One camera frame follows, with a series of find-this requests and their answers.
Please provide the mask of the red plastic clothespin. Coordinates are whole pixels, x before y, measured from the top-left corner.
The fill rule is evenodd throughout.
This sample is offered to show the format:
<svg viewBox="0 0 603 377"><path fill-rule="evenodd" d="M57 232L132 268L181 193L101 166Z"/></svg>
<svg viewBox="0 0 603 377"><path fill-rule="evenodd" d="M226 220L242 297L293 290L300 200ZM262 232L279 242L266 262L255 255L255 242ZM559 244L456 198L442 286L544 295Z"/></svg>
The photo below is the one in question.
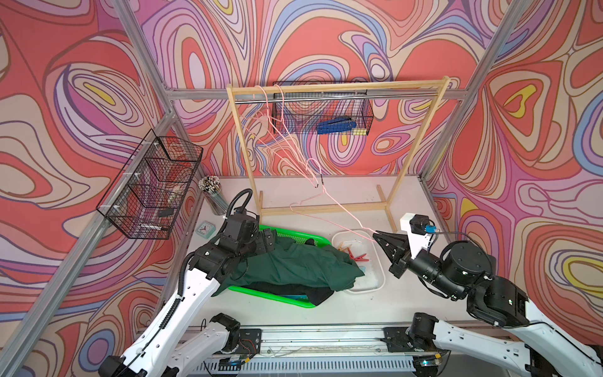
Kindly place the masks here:
<svg viewBox="0 0 603 377"><path fill-rule="evenodd" d="M359 256L351 255L350 258L353 259L355 262L368 262L369 261L366 254L362 254Z"/></svg>

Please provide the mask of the dark green t-shirt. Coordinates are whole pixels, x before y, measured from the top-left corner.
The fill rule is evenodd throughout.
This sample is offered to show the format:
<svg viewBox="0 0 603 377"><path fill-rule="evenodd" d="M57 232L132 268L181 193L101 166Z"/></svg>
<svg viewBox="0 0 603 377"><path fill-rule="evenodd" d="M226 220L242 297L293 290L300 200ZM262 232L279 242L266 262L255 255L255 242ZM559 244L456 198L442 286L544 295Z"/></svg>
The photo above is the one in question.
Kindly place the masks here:
<svg viewBox="0 0 603 377"><path fill-rule="evenodd" d="M356 279L362 276L364 272L357 263L331 245L318 247L277 237L272 251L241 262L215 295L231 286L247 287L256 283L326 287L340 292L353 288Z"/></svg>

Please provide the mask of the wooden clothespin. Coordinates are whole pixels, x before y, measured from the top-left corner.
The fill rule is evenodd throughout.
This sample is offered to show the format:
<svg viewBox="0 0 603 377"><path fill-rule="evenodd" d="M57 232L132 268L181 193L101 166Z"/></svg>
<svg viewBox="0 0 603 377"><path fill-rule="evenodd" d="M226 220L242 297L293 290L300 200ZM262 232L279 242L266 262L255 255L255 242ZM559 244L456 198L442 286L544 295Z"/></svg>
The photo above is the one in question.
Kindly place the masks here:
<svg viewBox="0 0 603 377"><path fill-rule="evenodd" d="M356 245L358 245L358 242L356 240L342 241L339 244L338 249L339 249L339 251L342 251L342 252L348 252L348 251L352 251L353 248L356 247Z"/></svg>

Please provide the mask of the black t-shirt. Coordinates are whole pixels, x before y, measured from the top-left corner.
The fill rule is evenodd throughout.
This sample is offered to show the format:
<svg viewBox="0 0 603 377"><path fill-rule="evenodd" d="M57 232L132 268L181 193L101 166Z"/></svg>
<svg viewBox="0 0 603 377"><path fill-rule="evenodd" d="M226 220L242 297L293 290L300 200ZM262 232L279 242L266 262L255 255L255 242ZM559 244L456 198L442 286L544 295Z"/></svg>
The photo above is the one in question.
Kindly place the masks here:
<svg viewBox="0 0 603 377"><path fill-rule="evenodd" d="M307 240L303 244L309 244L312 246L316 246L314 240ZM247 286L249 289L253 289L260 292L271 293L273 295L306 295L315 306L319 306L326 299L330 298L334 291L329 288L312 288L312 287L304 287L301 285L271 285L268 283L256 283Z"/></svg>

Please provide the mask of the pink hanger of black shirt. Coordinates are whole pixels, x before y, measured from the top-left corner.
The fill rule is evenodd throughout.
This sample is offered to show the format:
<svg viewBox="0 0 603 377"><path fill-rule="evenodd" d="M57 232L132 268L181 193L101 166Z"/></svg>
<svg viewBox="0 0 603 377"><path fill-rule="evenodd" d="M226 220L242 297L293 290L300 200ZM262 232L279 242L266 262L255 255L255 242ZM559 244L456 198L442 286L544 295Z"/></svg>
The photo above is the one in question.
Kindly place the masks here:
<svg viewBox="0 0 603 377"><path fill-rule="evenodd" d="M296 160L298 161L299 166L303 166L303 168L301 169L301 175L303 177L305 177L309 182L311 182L313 185L315 185L316 188L320 188L323 187L323 176L322 176L322 171L319 172L319 176L315 175L315 171L312 169L312 167L310 166L310 161L311 159L306 159L306 157L304 156L302 150L301 150L301 144L299 143L299 140L297 138L297 136L294 134L291 134L291 131L289 130L289 128L287 127L287 122L286 122L286 117L285 117L285 110L286 110L286 105L285 105L285 93L282 90L282 88L278 85L275 86L279 93L280 93L280 101L281 101L281 105L280 105L280 117L279 117L279 121L281 123L281 127L286 131L287 136L289 136L289 138L292 140L293 142L293 146L291 146L291 148L293 150L295 150L295 155L296 155Z"/></svg>

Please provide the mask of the pink hanger of teal shirt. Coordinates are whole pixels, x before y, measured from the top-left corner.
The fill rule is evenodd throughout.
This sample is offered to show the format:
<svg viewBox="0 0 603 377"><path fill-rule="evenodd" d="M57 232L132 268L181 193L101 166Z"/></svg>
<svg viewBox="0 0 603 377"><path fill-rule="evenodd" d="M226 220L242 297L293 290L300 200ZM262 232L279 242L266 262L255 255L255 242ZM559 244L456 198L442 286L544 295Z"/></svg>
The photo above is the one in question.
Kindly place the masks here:
<svg viewBox="0 0 603 377"><path fill-rule="evenodd" d="M269 138L269 141L264 141L264 137L261 137L259 142L281 162L306 179L312 187L319 188L319 179L310 167L309 160L304 157L300 144L291 137L284 114L273 117L267 90L259 85L256 85L254 89L260 90L263 94L265 106L261 110L257 110L251 119L265 121L266 136Z"/></svg>

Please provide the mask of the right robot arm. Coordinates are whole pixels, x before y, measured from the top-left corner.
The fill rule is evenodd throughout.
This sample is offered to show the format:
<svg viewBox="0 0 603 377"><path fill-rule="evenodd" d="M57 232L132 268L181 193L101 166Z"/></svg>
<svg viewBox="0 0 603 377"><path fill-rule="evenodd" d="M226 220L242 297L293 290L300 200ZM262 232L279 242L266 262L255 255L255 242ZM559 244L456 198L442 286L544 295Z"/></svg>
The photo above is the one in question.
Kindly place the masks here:
<svg viewBox="0 0 603 377"><path fill-rule="evenodd" d="M548 318L513 282L494 273L496 260L471 240L430 252L431 235L375 232L395 277L414 273L435 295L466 301L474 319L501 328L516 341L462 330L425 313L408 329L412 347L434 347L467 354L518 376L600 376L600 347L585 345Z"/></svg>

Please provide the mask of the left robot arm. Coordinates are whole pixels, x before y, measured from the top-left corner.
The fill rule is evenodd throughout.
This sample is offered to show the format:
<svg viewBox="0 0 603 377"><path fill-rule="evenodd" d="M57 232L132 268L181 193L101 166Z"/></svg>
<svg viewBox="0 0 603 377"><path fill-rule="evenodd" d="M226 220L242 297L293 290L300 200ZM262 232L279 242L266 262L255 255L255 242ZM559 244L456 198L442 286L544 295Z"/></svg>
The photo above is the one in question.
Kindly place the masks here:
<svg viewBox="0 0 603 377"><path fill-rule="evenodd" d="M101 376L187 376L219 351L237 347L240 322L226 314L212 317L206 328L182 342L189 325L207 300L227 280L238 280L239 266L268 250L259 229L260 217L247 205L253 191L239 192L228 206L218 233L183 261L174 294L143 334L120 356L108 356Z"/></svg>

